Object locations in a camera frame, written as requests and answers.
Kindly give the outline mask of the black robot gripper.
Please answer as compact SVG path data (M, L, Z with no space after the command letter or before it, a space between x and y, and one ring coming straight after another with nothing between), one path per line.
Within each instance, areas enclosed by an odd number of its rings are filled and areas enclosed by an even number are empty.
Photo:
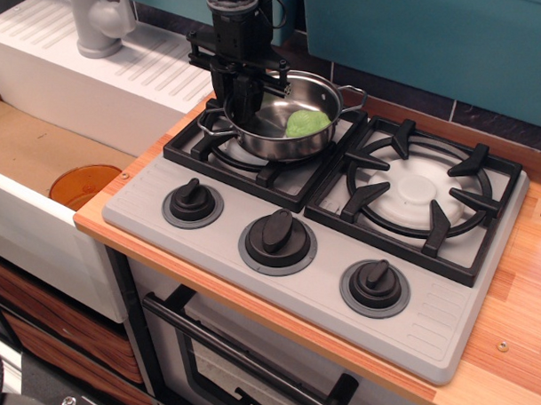
M284 97L291 93L290 64L272 47L273 31L285 25L287 12L275 25L271 2L209 0L207 4L212 29L187 35L192 44L189 60L211 73L219 104L234 94L232 114L242 126L260 109L264 92Z

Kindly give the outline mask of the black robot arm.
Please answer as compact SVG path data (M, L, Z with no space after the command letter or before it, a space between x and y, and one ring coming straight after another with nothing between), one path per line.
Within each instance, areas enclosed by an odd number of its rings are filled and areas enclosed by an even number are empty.
M208 70L220 103L235 123L249 123L264 95L290 94L289 62L274 50L274 30L286 24L282 0L206 0L212 30L192 31L189 63Z

